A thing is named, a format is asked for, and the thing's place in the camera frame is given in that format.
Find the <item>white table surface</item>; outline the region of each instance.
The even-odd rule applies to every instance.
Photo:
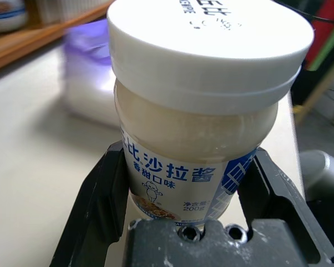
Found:
[[[54,47],[0,77],[0,267],[49,266],[84,178],[120,139],[62,108],[62,63]],[[262,147],[302,192],[289,96]],[[126,221],[138,216],[130,205]],[[221,221],[245,226],[237,197]],[[120,265],[124,238],[109,266]]]

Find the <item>wooden shelf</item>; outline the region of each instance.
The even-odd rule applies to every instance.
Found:
[[[112,1],[65,23],[44,28],[24,28],[17,32],[0,35],[0,68],[62,37],[65,29],[91,22],[106,14]]]

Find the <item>red object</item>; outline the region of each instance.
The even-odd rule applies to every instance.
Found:
[[[325,0],[324,4],[318,10],[315,16],[334,21],[334,0]],[[334,23],[313,20],[312,26],[315,29],[315,38],[313,45],[311,46],[306,56],[307,67],[317,57],[319,51],[327,41],[329,35],[334,29]]]

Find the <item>white lid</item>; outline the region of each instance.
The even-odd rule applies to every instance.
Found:
[[[269,0],[116,0],[112,67],[137,95],[208,115],[280,100],[313,41],[311,25]]]

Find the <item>green object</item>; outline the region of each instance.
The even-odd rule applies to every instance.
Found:
[[[334,47],[334,30],[331,34],[331,36],[328,38],[325,45],[322,47],[320,52],[318,53],[317,57],[313,60],[311,66],[309,67],[309,71],[316,71],[321,63],[324,61],[324,59],[327,57],[331,49]]]

